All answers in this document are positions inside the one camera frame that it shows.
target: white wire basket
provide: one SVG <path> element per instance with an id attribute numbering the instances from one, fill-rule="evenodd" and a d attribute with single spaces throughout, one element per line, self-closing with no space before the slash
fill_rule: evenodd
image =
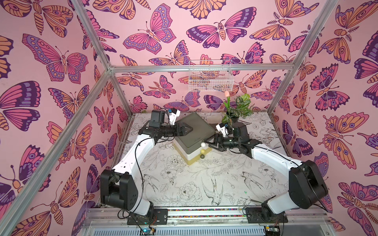
<path id="1" fill-rule="evenodd" d="M 234 78 L 231 74 L 230 64 L 206 65 L 204 60 L 192 60 L 200 64 L 201 68 L 189 65 L 189 91 L 231 91 Z"/>

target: yellow box base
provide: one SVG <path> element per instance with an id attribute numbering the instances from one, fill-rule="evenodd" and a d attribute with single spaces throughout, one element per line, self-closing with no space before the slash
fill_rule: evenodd
<path id="1" fill-rule="evenodd" d="M 188 165 L 191 165 L 193 164 L 194 162 L 198 161 L 200 159 L 200 156 L 202 153 L 198 154 L 197 156 L 195 156 L 193 159 L 191 160 L 188 160 L 185 155 L 182 154 L 182 152 L 176 147 L 176 145 L 174 143 L 172 143 L 173 147 L 176 149 L 176 151 L 180 154 L 180 156 L 184 159 L 184 161 L 188 164 Z M 212 150 L 212 148 L 207 148 L 205 149 L 205 153 L 204 155 L 208 154 L 210 151 Z"/>

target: floral tabletop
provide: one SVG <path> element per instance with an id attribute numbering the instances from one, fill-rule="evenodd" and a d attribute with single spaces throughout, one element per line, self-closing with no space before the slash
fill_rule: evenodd
<path id="1" fill-rule="evenodd" d="M 219 113 L 199 113 L 206 121 Z M 135 116 L 124 153 L 135 141 L 138 130 L 151 114 Z M 241 119 L 250 138 L 285 154 L 267 113 L 254 113 Z M 212 150 L 192 165 L 187 165 L 172 146 L 159 143 L 140 164 L 144 178 L 144 197 L 161 207 L 259 205 L 288 190 L 288 180 L 268 165 L 242 154 Z M 136 185 L 141 186 L 140 175 Z"/>

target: black mounting plate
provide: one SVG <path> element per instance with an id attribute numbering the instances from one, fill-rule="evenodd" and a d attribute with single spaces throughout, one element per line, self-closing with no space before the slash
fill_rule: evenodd
<path id="1" fill-rule="evenodd" d="M 156 217 L 156 222 L 154 223 L 154 225 L 166 225 L 167 219 L 168 219 L 168 209 L 154 209 L 152 219 L 155 220 L 155 217 Z M 139 221 L 138 221 L 138 224 L 140 226 L 144 225 L 144 223 L 141 223 Z M 137 224 L 135 220 L 132 217 L 130 217 L 127 220 L 127 225 L 137 225 Z"/>
<path id="2" fill-rule="evenodd" d="M 248 219 L 248 223 L 249 224 L 252 224 L 252 223 L 272 223 L 272 224 L 275 224 L 277 221 L 276 220 L 273 220 L 273 221 L 269 221 L 269 222 L 266 222 L 265 220 L 262 219 L 261 217 L 261 207 L 247 207 L 247 208 L 244 208 L 245 210 L 245 213 L 247 215 L 247 219 Z M 288 220 L 287 220 L 287 217 L 286 217 L 286 214 L 284 214 L 285 212 L 282 212 L 280 214 L 277 215 L 277 219 L 278 219 L 278 223 L 287 223 Z"/>

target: butterfly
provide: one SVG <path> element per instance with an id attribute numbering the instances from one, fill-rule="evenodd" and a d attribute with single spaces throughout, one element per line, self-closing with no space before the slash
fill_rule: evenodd
<path id="1" fill-rule="evenodd" d="M 105 130 L 110 132 L 111 124 L 113 124 L 113 116 L 114 116 L 114 108 L 109 112 L 109 108 L 107 108 L 106 112 L 104 107 L 102 107 L 102 113 L 100 109 L 94 106 L 94 113 L 97 116 L 97 124 L 100 126 L 101 132 L 104 133 Z"/>
<path id="2" fill-rule="evenodd" d="M 362 52 L 362 55 L 373 59 L 375 62 L 378 62 L 378 31 L 373 34 L 371 39 L 368 41 L 365 49 Z M 374 83 L 378 81 L 378 64 L 371 60 L 365 58 L 359 58 L 356 60 L 354 67 L 357 69 L 355 79 L 361 79 L 368 76 L 371 76 L 367 83 Z M 368 97 L 373 100 L 372 104 L 375 107 L 378 107 L 378 83 L 374 84 L 364 92 L 364 97 Z"/>
<path id="3" fill-rule="evenodd" d="M 88 96 L 89 85 L 82 87 L 77 96 L 76 93 L 75 95 L 71 93 L 73 98 L 62 90 L 56 88 L 49 88 L 48 90 L 50 91 L 51 96 L 55 99 L 55 103 L 60 108 L 63 108 L 63 114 L 66 117 L 66 124 L 68 124 L 75 115 L 75 112 L 79 109 L 85 98 Z"/>
<path id="4" fill-rule="evenodd" d="M 289 114 L 290 112 L 290 105 L 289 105 L 289 101 L 288 99 L 290 99 L 290 96 L 289 96 L 289 93 L 293 90 L 294 88 L 294 81 L 289 84 L 285 90 L 285 92 L 283 93 L 281 99 L 278 101 L 278 105 L 284 110 L 287 112 L 287 114 Z"/>
<path id="5" fill-rule="evenodd" d="M 142 5 L 143 7 L 151 10 L 150 6 L 148 5 L 148 2 L 146 0 L 135 0 L 137 3 Z M 120 10 L 122 10 L 119 14 L 119 17 L 125 20 L 131 20 L 135 16 L 135 5 L 133 0 L 119 0 L 119 1 L 110 1 L 110 0 L 95 0 L 93 2 L 93 7 L 100 11 L 105 12 L 113 12 L 117 13 Z"/>
<path id="6" fill-rule="evenodd" d="M 320 46 L 318 53 L 323 49 L 326 49 L 329 54 L 333 53 L 333 57 L 345 64 L 350 62 L 350 51 L 347 44 L 347 41 L 343 38 L 346 37 L 348 41 L 352 41 L 352 37 L 348 33 L 352 33 L 359 28 L 359 26 L 354 27 L 355 25 L 361 23 L 367 17 L 372 15 L 376 10 L 378 10 L 378 1 L 365 2 L 359 6 L 356 11 L 354 8 L 350 8 L 345 12 L 340 12 L 340 5 L 336 8 L 336 23 L 343 27 L 344 29 L 349 29 L 348 32 L 344 29 L 337 29 L 334 31 L 336 36 L 341 36 L 339 38 L 334 38 L 326 41 L 323 45 Z"/>
<path id="7" fill-rule="evenodd" d="M 310 62 L 306 62 L 305 58 L 298 69 L 297 75 L 301 74 L 299 76 L 299 81 L 304 80 L 306 78 L 306 75 L 311 74 L 316 70 L 316 65 L 306 65 L 307 63 Z"/>
<path id="8" fill-rule="evenodd" d="M 41 7 L 40 2 L 41 1 L 33 2 L 33 9 L 35 11 L 34 21 L 39 34 L 42 35 L 43 31 L 43 17 L 41 15 L 43 14 L 52 31 L 60 37 L 65 37 L 67 35 L 67 29 L 64 28 L 64 26 L 67 26 L 72 20 L 72 11 L 64 6 L 57 5 Z M 11 15 L 26 17 L 31 11 L 32 2 L 29 0 L 2 0 L 0 1 L 0 5 Z"/>
<path id="9" fill-rule="evenodd" d="M 342 224 L 340 224 L 340 222 L 338 222 L 334 218 L 332 218 L 332 217 L 329 216 L 328 219 L 332 223 L 333 229 L 335 231 L 339 232 L 339 231 L 344 231 L 345 230 L 345 226 L 343 226 Z"/>
<path id="10" fill-rule="evenodd" d="M 169 102 L 164 105 L 165 109 L 175 108 L 179 111 L 189 111 L 189 106 L 191 107 L 197 107 L 200 106 L 200 102 L 198 99 L 200 98 L 200 92 L 189 92 L 184 99 L 181 99 L 181 101 L 177 102 Z"/>
<path id="11" fill-rule="evenodd" d="M 97 144 L 90 149 L 90 155 L 95 160 L 100 160 L 101 167 L 106 164 L 107 158 L 112 159 L 114 157 L 114 147 L 117 143 L 117 134 L 113 134 L 108 141 L 108 144 Z"/>
<path id="12" fill-rule="evenodd" d="M 357 182 L 351 182 L 350 187 L 347 183 L 339 183 L 339 187 L 345 192 L 341 194 L 345 197 L 337 197 L 340 204 L 348 208 L 348 215 L 354 221 L 361 225 L 362 229 L 368 236 L 375 236 L 374 228 L 369 219 L 362 212 L 365 210 L 366 214 L 375 222 L 375 216 L 368 210 L 376 210 L 376 204 L 364 204 L 361 201 L 373 201 L 378 198 L 378 186 L 369 185 L 363 186 Z"/>
<path id="13" fill-rule="evenodd" d="M 38 120 L 40 114 L 36 110 L 19 107 L 38 107 L 40 92 L 41 88 L 35 81 L 21 82 L 7 89 L 0 96 L 0 109 L 8 108 L 0 112 L 0 128 L 9 129 L 8 119 L 18 129 L 27 131 L 30 123 Z"/>
<path id="14" fill-rule="evenodd" d="M 217 48 L 220 42 L 219 36 L 222 40 L 226 40 L 227 34 L 228 38 L 233 43 L 235 43 L 238 38 L 244 37 L 247 34 L 247 30 L 238 27 L 248 28 L 255 18 L 255 15 L 255 7 L 245 8 L 231 16 L 224 25 L 222 24 L 223 19 L 220 22 L 215 22 L 218 23 L 218 27 L 213 25 L 195 26 L 186 31 L 186 34 L 197 43 L 202 43 L 202 41 L 206 39 L 202 44 L 204 48 Z"/>
<path id="15" fill-rule="evenodd" d="M 176 38 L 169 28 L 172 23 L 169 11 L 170 7 L 164 3 L 158 6 L 151 16 L 151 30 L 147 29 L 146 33 L 137 33 L 128 36 L 123 42 L 123 45 L 127 49 L 134 48 L 138 51 L 146 49 L 156 55 L 161 50 L 160 41 L 170 43 Z"/>
<path id="16" fill-rule="evenodd" d="M 134 61 L 131 58 L 128 58 L 124 55 L 119 55 L 123 64 L 125 66 L 138 66 L 136 61 Z M 141 82 L 137 81 L 136 79 L 141 79 L 141 76 L 149 76 L 152 75 L 154 72 L 128 72 L 128 73 L 123 73 L 121 77 L 117 77 L 118 82 L 122 85 L 130 85 L 130 86 L 136 86 L 141 89 L 141 91 L 144 90 L 143 85 Z"/>
<path id="17" fill-rule="evenodd" d="M 176 2 L 179 8 L 191 9 L 191 15 L 199 20 L 207 19 L 211 11 L 222 10 L 224 5 L 226 5 L 226 0 L 178 0 Z"/>
<path id="18" fill-rule="evenodd" d="M 200 59 L 200 65 L 212 65 L 214 62 L 211 60 L 211 58 L 208 55 L 202 54 Z M 193 80 L 191 82 L 191 85 L 209 85 L 210 79 L 215 79 L 219 77 L 219 71 L 198 71 L 194 72 L 190 78 Z M 189 84 L 189 76 L 184 76 L 180 79 L 178 79 L 181 83 Z"/>
<path id="19" fill-rule="evenodd" d="M 245 78 L 245 76 L 243 77 L 243 80 L 241 82 L 239 82 L 238 85 L 233 85 L 232 86 L 232 90 L 230 92 L 230 95 L 231 96 L 234 96 L 237 94 L 237 92 L 239 91 L 239 87 L 240 87 L 240 90 L 243 92 L 243 93 L 247 93 L 247 89 L 246 87 L 249 87 L 249 88 L 258 88 L 262 85 L 262 78 L 264 77 L 264 75 L 266 74 L 266 70 L 259 70 L 258 72 L 254 73 L 253 75 L 251 75 L 244 83 L 243 83 L 243 80 Z"/>
<path id="20" fill-rule="evenodd" d="M 125 109 L 123 109 L 122 107 L 118 106 L 118 107 L 117 107 L 117 112 L 118 112 L 118 114 L 119 114 L 119 120 L 120 120 L 121 122 L 124 122 L 124 121 L 128 121 L 128 120 L 129 120 L 129 116 L 128 116 L 128 114 L 127 114 L 127 112 L 126 112 Z"/>
<path id="21" fill-rule="evenodd" d="M 148 107 L 147 104 L 145 102 L 143 102 L 141 96 L 134 97 L 133 103 L 130 102 L 130 109 L 134 113 L 139 113 L 143 109 L 147 109 L 147 107 Z"/>
<path id="22" fill-rule="evenodd" d="M 68 78 L 72 83 L 80 84 L 80 72 L 85 71 L 85 66 L 88 64 L 87 56 L 75 52 L 67 58 L 61 53 L 62 57 L 60 57 L 48 43 L 29 34 L 23 34 L 22 43 L 33 52 L 37 61 L 47 65 L 46 69 L 51 81 L 63 81 L 64 74 L 68 73 Z"/>
<path id="23" fill-rule="evenodd" d="M 13 179 L 5 178 L 2 175 L 0 175 L 0 177 L 12 181 L 13 187 L 17 190 L 18 193 L 20 193 L 23 188 L 20 182 L 22 181 L 23 185 L 27 183 L 44 157 L 45 155 L 39 152 L 39 148 L 29 145 L 21 157 L 18 179 L 16 179 L 13 165 L 11 165 L 11 168 L 13 170 Z M 50 174 L 47 176 L 44 183 L 39 188 L 39 192 L 42 192 L 45 188 L 49 187 L 49 183 L 51 181 L 50 176 Z M 0 219 L 10 207 L 14 199 L 15 194 L 14 190 L 12 190 L 12 187 L 8 184 L 0 183 Z"/>
<path id="24" fill-rule="evenodd" d="M 0 35 L 0 79 L 8 78 L 8 73 L 11 72 L 10 65 L 6 58 L 2 58 L 5 55 L 9 55 L 9 52 L 13 49 L 13 40 L 8 39 Z"/>
<path id="25" fill-rule="evenodd" d="M 155 64 L 156 66 L 179 66 L 179 65 L 193 65 L 188 56 L 189 51 L 186 47 L 185 41 L 181 40 L 175 48 L 175 52 L 172 56 L 167 56 L 169 58 L 153 58 L 149 62 Z"/>
<path id="26" fill-rule="evenodd" d="M 95 192 L 97 192 L 98 190 L 100 190 L 100 176 L 98 175 L 96 166 L 94 164 L 91 164 L 87 175 L 87 194 L 85 194 L 84 192 L 84 198 L 82 200 L 85 200 L 85 202 L 81 206 L 76 216 L 71 236 L 76 236 L 80 232 L 81 228 L 84 225 L 84 220 L 86 219 L 87 212 L 90 208 L 96 205 L 96 203 L 91 200 L 95 198 Z"/>
<path id="27" fill-rule="evenodd" d="M 153 109 L 154 110 L 162 110 L 162 108 L 156 104 L 153 104 Z"/>
<path id="28" fill-rule="evenodd" d="M 119 124 L 117 124 L 117 130 L 118 130 L 118 138 L 119 138 L 119 140 L 121 140 L 124 129 L 122 129 L 119 126 Z"/>
<path id="29" fill-rule="evenodd" d="M 143 94 L 147 96 L 154 96 L 156 98 L 163 96 L 163 98 L 169 99 L 169 95 L 171 95 L 171 93 L 176 93 L 176 90 L 173 89 L 173 84 L 169 83 L 167 77 L 163 75 L 160 76 L 160 85 L 155 81 L 154 84 L 156 85 L 156 87 L 149 86 L 149 88 L 153 90 L 146 91 Z"/>
<path id="30" fill-rule="evenodd" d="M 328 134 L 325 134 L 323 142 L 318 144 L 324 144 L 329 151 L 333 151 L 337 159 L 344 165 L 347 165 L 348 168 L 356 169 L 356 162 L 353 155 L 342 139 L 344 139 L 345 136 L 351 136 L 345 135 L 345 133 L 352 132 L 360 127 L 369 118 L 369 115 L 365 115 L 363 112 L 358 114 L 354 112 L 341 116 L 340 118 L 337 116 L 330 117 L 329 119 L 325 116 L 323 117 Z"/>
<path id="31" fill-rule="evenodd" d="M 247 54 L 245 54 L 244 59 L 244 53 L 241 57 L 239 53 L 236 53 L 239 58 L 236 56 L 233 56 L 231 54 L 222 54 L 222 57 L 220 58 L 222 61 L 222 64 L 257 64 L 262 63 L 262 56 L 264 55 L 265 51 L 261 48 L 261 44 L 258 42 L 255 42 L 247 51 Z M 232 71 L 232 74 L 235 76 L 239 74 L 240 71 Z"/>
<path id="32" fill-rule="evenodd" d="M 80 167 L 77 167 L 71 173 L 66 184 L 64 185 L 58 202 L 55 202 L 55 196 L 55 199 L 49 205 L 39 204 L 35 207 L 32 207 L 30 209 L 31 211 L 40 205 L 50 206 L 51 209 L 21 221 L 16 225 L 11 235 L 47 235 L 50 229 L 52 215 L 54 215 L 54 219 L 58 224 L 63 225 L 63 213 L 59 209 L 59 206 L 68 208 L 73 206 L 77 202 L 77 199 L 79 198 L 79 189 L 77 188 L 79 178 Z"/>
<path id="33" fill-rule="evenodd" d="M 316 95 L 321 97 L 316 101 L 316 109 L 325 111 L 329 108 L 336 111 L 340 105 L 345 105 L 349 101 L 349 96 L 339 91 L 331 91 L 332 80 L 336 75 L 339 64 L 331 64 L 331 66 L 322 68 L 322 72 L 311 82 L 311 90 L 321 90 Z"/>
<path id="34" fill-rule="evenodd" d="M 117 52 L 114 48 L 112 48 L 111 46 L 107 45 L 106 43 L 106 40 L 104 38 L 107 38 L 107 39 L 117 39 L 119 38 L 118 35 L 106 30 L 106 29 L 101 29 L 101 26 L 100 24 L 97 22 L 96 18 L 94 17 L 93 13 L 90 11 L 90 10 L 86 10 L 87 11 L 87 15 L 89 17 L 89 20 L 91 21 L 92 23 L 92 26 L 94 28 L 94 30 L 96 31 L 96 34 L 97 34 L 97 37 L 100 41 L 100 44 L 102 46 L 102 48 L 105 50 L 105 51 L 108 51 L 108 52 Z M 79 20 L 79 23 L 80 23 L 80 26 L 81 26 L 81 29 L 83 30 L 83 33 L 84 33 L 84 38 L 83 38 L 83 49 L 87 49 L 89 45 L 91 45 L 91 47 L 93 47 L 92 45 L 92 42 L 87 34 L 87 31 L 85 30 L 83 24 L 81 23 L 80 21 L 80 18 L 79 16 L 77 16 L 77 19 Z M 95 51 L 95 49 L 93 48 L 93 59 L 96 61 L 96 58 L 97 58 L 97 52 Z"/>
<path id="35" fill-rule="evenodd" d="M 293 116 L 299 116 L 298 121 L 297 121 L 297 128 L 300 131 L 303 131 L 303 129 L 309 133 L 310 135 L 317 137 L 318 132 L 310 120 L 310 118 L 305 114 L 307 112 L 307 106 L 305 107 L 306 104 L 306 98 L 307 98 L 307 82 L 304 82 L 300 91 L 298 92 L 298 95 L 295 95 L 293 98 L 293 104 L 296 108 L 299 108 L 299 110 L 295 111 L 293 113 Z"/>
<path id="36" fill-rule="evenodd" d="M 311 30 L 311 25 L 308 25 L 307 26 L 307 30 L 303 30 L 301 31 L 302 34 L 304 33 L 307 33 Z M 319 32 L 319 36 L 322 37 L 323 34 L 321 33 L 322 31 L 324 30 L 324 27 L 320 30 Z M 300 35 L 298 37 L 296 37 L 292 42 L 291 44 L 289 45 L 289 49 L 288 51 L 289 52 L 294 52 L 296 50 L 299 50 L 302 46 L 302 43 L 305 41 L 306 37 L 307 37 L 307 34 L 304 34 L 304 35 Z M 316 53 L 316 50 L 318 49 L 319 47 L 319 37 L 316 37 L 315 39 L 315 42 L 312 44 L 310 50 L 308 51 L 308 56 L 309 57 L 312 57 L 315 53 Z"/>
<path id="37" fill-rule="evenodd" d="M 314 149 L 311 145 L 304 139 L 297 138 L 297 134 L 291 129 L 289 123 L 285 120 L 282 121 L 282 132 L 284 133 L 282 137 L 285 140 L 286 145 L 290 143 L 293 146 L 293 153 L 296 154 L 299 158 L 310 155 L 314 152 Z"/>
<path id="38" fill-rule="evenodd" d="M 263 101 L 270 101 L 273 99 L 273 95 L 276 94 L 281 82 L 280 77 L 275 77 L 270 83 L 270 89 L 265 87 L 266 91 L 253 93 L 251 94 L 251 97 L 255 97 Z"/>
<path id="39" fill-rule="evenodd" d="M 205 95 L 203 96 L 203 99 L 205 100 L 206 104 L 208 104 L 206 107 L 212 109 L 213 111 L 220 109 L 224 109 L 224 111 L 227 110 L 225 104 L 223 103 L 223 100 L 219 97 L 213 96 L 213 95 Z M 233 108 L 236 108 L 236 102 L 230 102 L 230 106 Z"/>
<path id="40" fill-rule="evenodd" d="M 378 149 L 378 134 L 372 134 L 372 135 L 366 135 L 363 133 L 357 133 L 361 136 L 363 136 L 366 139 L 366 144 L 369 145 L 372 148 Z M 372 153 L 372 156 L 378 156 L 378 153 Z M 365 174 L 365 176 L 372 176 L 375 174 L 378 174 L 378 162 L 374 162 L 370 165 L 370 168 L 372 171 L 368 174 Z"/>
<path id="41" fill-rule="evenodd" d="M 48 130 L 47 136 L 50 138 L 50 142 L 52 144 L 55 143 L 59 135 L 62 133 L 63 129 L 59 125 L 51 121 L 48 123 L 48 126 L 46 128 Z M 87 153 L 87 144 L 89 142 L 89 139 L 91 138 L 91 135 L 91 124 L 85 126 L 80 131 L 79 135 L 76 131 L 76 135 L 73 138 L 71 138 L 71 141 L 68 142 L 67 146 L 63 150 L 63 153 L 60 155 L 58 159 L 59 164 L 55 168 L 55 170 L 58 170 L 61 164 L 64 164 L 67 161 L 69 161 L 72 156 L 74 156 L 76 159 L 83 159 L 83 161 L 85 162 L 84 155 Z"/>
<path id="42" fill-rule="evenodd" d="M 295 54 L 291 55 L 289 58 L 286 55 L 284 55 L 284 57 L 286 57 L 286 59 L 284 59 L 283 57 L 281 57 L 278 54 L 272 54 L 272 55 L 270 55 L 270 61 L 271 61 L 271 63 L 293 63 L 293 61 L 295 59 Z"/>
<path id="43" fill-rule="evenodd" d="M 273 38 L 273 40 L 284 39 L 285 45 L 288 45 L 290 42 L 290 33 L 289 31 L 281 26 L 281 25 L 292 25 L 293 22 L 289 19 L 285 18 L 295 18 L 304 16 L 311 11 L 313 11 L 319 3 L 315 3 L 309 8 L 303 7 L 303 3 L 297 1 L 294 3 L 294 0 L 276 0 L 276 6 L 279 14 L 283 17 L 280 19 L 280 16 L 274 12 L 275 20 L 268 22 L 268 25 L 279 23 L 276 25 L 271 25 L 256 31 L 255 33 L 251 34 L 249 37 L 251 39 L 258 39 L 258 40 L 267 40 Z"/>

